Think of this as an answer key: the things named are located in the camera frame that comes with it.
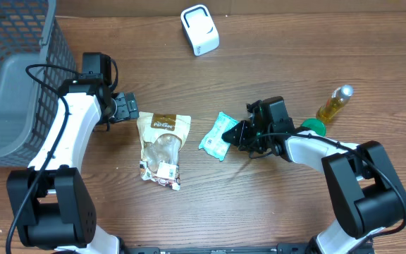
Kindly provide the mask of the teal wipes packet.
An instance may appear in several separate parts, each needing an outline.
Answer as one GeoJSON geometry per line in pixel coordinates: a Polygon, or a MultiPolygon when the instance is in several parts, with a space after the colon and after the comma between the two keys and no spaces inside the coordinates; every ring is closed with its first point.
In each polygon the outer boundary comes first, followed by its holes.
{"type": "Polygon", "coordinates": [[[222,135],[237,124],[237,120],[221,111],[212,129],[202,138],[198,149],[203,149],[208,155],[222,162],[230,147],[230,144],[222,139],[222,135]]]}

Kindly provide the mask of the brown snack pouch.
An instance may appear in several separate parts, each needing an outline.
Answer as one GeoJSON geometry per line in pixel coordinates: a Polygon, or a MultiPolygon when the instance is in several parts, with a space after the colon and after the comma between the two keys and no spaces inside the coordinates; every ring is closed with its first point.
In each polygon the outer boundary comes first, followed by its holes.
{"type": "Polygon", "coordinates": [[[187,140],[191,116],[141,111],[137,119],[141,161],[156,173],[160,162],[178,165],[179,152],[187,140]]]}

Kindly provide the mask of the green lid Knorr jar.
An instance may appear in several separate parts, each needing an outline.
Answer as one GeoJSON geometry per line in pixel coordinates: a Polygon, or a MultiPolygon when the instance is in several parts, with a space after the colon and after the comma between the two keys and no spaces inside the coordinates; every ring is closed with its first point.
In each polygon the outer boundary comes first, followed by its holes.
{"type": "Polygon", "coordinates": [[[326,126],[318,119],[306,119],[302,122],[301,127],[309,128],[320,136],[326,135],[326,126]]]}

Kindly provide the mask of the small white brown wrapper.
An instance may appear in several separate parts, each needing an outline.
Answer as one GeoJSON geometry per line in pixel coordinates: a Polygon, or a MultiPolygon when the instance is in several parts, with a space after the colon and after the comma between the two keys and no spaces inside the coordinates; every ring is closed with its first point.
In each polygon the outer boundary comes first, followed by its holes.
{"type": "Polygon", "coordinates": [[[174,191],[180,190],[180,173],[179,166],[159,163],[156,173],[151,171],[146,161],[140,161],[140,177],[143,181],[153,181],[161,186],[169,187],[174,191]]]}

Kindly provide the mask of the yellow liquid bottle grey cap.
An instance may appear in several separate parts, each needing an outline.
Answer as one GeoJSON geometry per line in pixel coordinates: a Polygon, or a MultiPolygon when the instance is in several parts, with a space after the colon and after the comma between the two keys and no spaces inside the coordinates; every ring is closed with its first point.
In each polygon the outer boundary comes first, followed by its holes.
{"type": "Polygon", "coordinates": [[[343,85],[337,88],[327,102],[319,108],[316,118],[324,124],[329,124],[353,95],[354,88],[351,85],[343,85]]]}

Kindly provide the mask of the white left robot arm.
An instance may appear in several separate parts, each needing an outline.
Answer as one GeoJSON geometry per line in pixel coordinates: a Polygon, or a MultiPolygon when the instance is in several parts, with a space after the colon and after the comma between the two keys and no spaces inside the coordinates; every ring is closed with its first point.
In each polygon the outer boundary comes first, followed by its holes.
{"type": "Polygon", "coordinates": [[[97,212],[81,176],[82,161],[95,126],[137,119],[133,93],[116,92],[118,67],[110,56],[86,52],[82,70],[58,88],[58,110],[39,152],[27,169],[12,171],[6,188],[13,235],[26,247],[55,253],[127,253],[123,240],[97,223],[97,212]]]}

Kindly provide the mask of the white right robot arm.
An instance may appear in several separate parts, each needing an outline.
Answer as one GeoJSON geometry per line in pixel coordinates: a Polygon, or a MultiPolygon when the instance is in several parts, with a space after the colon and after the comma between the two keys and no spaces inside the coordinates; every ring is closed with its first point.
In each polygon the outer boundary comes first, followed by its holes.
{"type": "Polygon", "coordinates": [[[308,243],[280,243],[278,253],[373,253],[373,240],[406,227],[406,191],[381,143],[342,143],[295,127],[282,97],[247,105],[248,120],[222,138],[240,151],[303,164],[326,178],[333,223],[308,243]]]}

